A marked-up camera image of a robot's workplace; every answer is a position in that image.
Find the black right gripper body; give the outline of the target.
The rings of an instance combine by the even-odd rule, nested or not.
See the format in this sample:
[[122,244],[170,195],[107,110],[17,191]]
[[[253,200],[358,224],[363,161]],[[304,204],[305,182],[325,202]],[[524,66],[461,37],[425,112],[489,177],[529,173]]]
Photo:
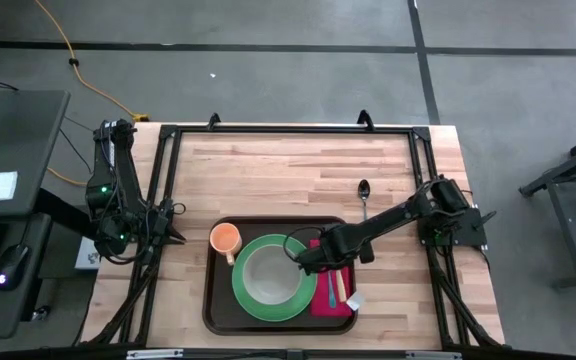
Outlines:
[[295,262],[308,275],[350,266],[356,258],[362,264],[374,260],[370,242],[373,229],[366,224],[341,224],[319,236],[319,243],[295,256]]

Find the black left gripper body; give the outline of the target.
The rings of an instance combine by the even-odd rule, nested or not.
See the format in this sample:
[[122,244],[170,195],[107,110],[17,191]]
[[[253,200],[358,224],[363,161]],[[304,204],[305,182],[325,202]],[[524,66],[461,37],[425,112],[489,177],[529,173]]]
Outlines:
[[173,217],[173,201],[165,197],[158,206],[154,206],[147,212],[148,246],[145,255],[145,263],[150,264],[157,248],[168,237],[168,230]]

